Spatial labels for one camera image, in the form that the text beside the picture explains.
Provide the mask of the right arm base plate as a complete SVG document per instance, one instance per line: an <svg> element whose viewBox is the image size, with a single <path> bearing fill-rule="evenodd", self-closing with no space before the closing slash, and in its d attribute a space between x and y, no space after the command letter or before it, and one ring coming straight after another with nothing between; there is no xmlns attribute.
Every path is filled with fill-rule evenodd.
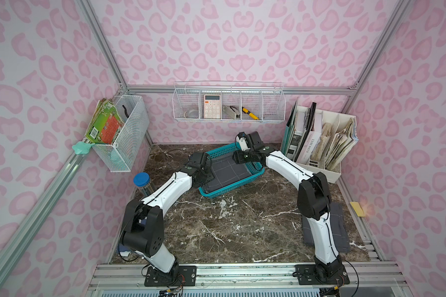
<svg viewBox="0 0 446 297"><path fill-rule="evenodd" d="M292 274L298 279L299 285L333 285L341 287L351 283L345 266L342 264L301 264L296 265Z"/></svg>

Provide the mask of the mint green wall hook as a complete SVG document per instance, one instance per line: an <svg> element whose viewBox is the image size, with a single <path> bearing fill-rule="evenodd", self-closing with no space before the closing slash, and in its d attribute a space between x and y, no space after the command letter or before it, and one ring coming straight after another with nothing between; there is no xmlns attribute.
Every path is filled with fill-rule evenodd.
<svg viewBox="0 0 446 297"><path fill-rule="evenodd" d="M93 146L93 143L79 141L72 146L72 149L76 155L87 155Z"/></svg>

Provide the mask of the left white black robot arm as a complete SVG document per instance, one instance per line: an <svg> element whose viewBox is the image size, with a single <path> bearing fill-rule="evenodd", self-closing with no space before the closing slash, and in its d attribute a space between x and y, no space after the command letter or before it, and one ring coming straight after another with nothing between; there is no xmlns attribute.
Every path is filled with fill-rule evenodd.
<svg viewBox="0 0 446 297"><path fill-rule="evenodd" d="M120 244L143 256L155 272L168 278L178 276L178 261L164 245L164 216L184 193L214 179L211 166L207 153L193 153L155 192L126 206Z"/></svg>

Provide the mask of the metal tape roll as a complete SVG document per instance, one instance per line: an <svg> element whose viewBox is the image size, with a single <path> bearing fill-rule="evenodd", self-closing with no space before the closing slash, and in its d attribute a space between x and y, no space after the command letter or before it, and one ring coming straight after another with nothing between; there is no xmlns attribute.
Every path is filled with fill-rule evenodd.
<svg viewBox="0 0 446 297"><path fill-rule="evenodd" d="M190 108L185 112L184 117L186 119L199 119L199 110L197 108Z"/></svg>

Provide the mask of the green folder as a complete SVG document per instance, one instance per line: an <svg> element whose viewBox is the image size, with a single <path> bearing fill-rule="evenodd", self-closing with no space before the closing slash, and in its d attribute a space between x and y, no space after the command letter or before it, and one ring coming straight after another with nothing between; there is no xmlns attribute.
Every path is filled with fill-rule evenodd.
<svg viewBox="0 0 446 297"><path fill-rule="evenodd" d="M297 118L297 109L298 109L298 101L294 103L291 109L291 113L288 117L286 127L284 130L284 137L281 142L281 152L284 155L287 155L287 151L289 149L289 145L291 143L292 135L293 135L293 128L295 125L295 121Z"/></svg>

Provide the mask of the green red booklet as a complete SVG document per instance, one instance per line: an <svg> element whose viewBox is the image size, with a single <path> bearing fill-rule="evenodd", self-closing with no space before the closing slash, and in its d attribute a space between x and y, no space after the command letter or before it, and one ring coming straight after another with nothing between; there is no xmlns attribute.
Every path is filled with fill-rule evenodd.
<svg viewBox="0 0 446 297"><path fill-rule="evenodd" d="M108 99L102 99L96 106L85 138L94 144L112 145L124 125L125 122L114 103Z"/></svg>

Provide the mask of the pink white book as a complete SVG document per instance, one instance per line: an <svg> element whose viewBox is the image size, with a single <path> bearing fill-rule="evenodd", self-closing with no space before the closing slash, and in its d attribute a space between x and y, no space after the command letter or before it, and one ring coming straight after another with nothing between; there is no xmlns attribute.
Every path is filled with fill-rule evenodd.
<svg viewBox="0 0 446 297"><path fill-rule="evenodd" d="M323 125L323 112L316 111L314 116L313 126L302 146L301 152L297 158L297 163L307 164L311 158L313 151L315 150L320 136L322 135L322 125Z"/></svg>

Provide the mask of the dark grey checked pillowcase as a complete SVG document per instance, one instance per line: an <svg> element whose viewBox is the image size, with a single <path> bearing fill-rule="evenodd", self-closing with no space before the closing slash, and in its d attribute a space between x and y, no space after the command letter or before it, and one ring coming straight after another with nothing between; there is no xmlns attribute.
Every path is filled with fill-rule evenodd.
<svg viewBox="0 0 446 297"><path fill-rule="evenodd" d="M227 153L212 159L214 179L203 186L206 193L213 193L214 191L251 177L250 170L246 164L236 164L232 156L233 153Z"/></svg>

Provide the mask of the white file organizer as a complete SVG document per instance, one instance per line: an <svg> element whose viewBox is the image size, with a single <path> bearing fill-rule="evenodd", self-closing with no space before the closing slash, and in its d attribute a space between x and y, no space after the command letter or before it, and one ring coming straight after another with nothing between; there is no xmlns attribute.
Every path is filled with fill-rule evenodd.
<svg viewBox="0 0 446 297"><path fill-rule="evenodd" d="M294 105L286 123L281 152L314 173L322 172L329 183L341 176L341 162L358 143L353 115Z"/></svg>

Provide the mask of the grey stapler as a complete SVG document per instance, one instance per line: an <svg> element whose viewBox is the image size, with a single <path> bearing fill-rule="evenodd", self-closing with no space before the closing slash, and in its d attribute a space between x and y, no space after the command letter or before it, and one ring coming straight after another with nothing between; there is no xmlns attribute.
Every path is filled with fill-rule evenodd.
<svg viewBox="0 0 446 297"><path fill-rule="evenodd" d="M236 106L223 105L223 115L224 120L240 120L241 113Z"/></svg>

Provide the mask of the navy blue folded pillowcase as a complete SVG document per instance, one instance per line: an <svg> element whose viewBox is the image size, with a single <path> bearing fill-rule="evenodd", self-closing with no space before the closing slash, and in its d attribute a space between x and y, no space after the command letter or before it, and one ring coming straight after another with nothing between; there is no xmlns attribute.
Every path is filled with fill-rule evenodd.
<svg viewBox="0 0 446 297"><path fill-rule="evenodd" d="M117 251L118 255L120 255L121 257L128 257L131 254L130 248L128 248L120 243L118 244L116 251Z"/></svg>

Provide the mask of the stack of paper envelopes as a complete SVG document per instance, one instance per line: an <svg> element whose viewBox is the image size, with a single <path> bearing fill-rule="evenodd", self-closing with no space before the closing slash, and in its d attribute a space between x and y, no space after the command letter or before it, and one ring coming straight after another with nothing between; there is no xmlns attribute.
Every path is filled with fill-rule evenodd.
<svg viewBox="0 0 446 297"><path fill-rule="evenodd" d="M344 122L341 121L340 116L337 116L332 123L324 123L322 135L311 155L309 164L334 172L358 143L356 128L355 117L349 117Z"/></svg>

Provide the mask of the teal plastic basket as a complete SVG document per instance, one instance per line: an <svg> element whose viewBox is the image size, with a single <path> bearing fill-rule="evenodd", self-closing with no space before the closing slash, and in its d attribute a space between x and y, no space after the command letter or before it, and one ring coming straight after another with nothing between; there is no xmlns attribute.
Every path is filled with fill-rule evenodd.
<svg viewBox="0 0 446 297"><path fill-rule="evenodd" d="M202 196L216 198L249 184L264 174L265 169L259 162L235 163L233 153L239 149L239 144L233 143L207 152L214 179L198 188Z"/></svg>

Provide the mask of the blue lidded pencil jar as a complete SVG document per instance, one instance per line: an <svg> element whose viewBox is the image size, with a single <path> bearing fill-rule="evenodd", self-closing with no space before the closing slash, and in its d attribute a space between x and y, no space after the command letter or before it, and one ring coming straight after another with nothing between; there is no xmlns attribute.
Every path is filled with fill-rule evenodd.
<svg viewBox="0 0 446 297"><path fill-rule="evenodd" d="M143 197L148 197L155 191L152 185L151 177L148 173L142 172L136 174L133 179L133 183Z"/></svg>

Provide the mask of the yellow sticky note pad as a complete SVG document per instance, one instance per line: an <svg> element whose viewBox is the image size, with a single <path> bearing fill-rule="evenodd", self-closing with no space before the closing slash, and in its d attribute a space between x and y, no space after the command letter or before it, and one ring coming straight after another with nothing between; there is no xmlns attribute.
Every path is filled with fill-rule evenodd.
<svg viewBox="0 0 446 297"><path fill-rule="evenodd" d="M353 202L350 202L350 205L358 217L360 217L360 218L365 217L365 211L363 210L363 208L359 202L353 201Z"/></svg>

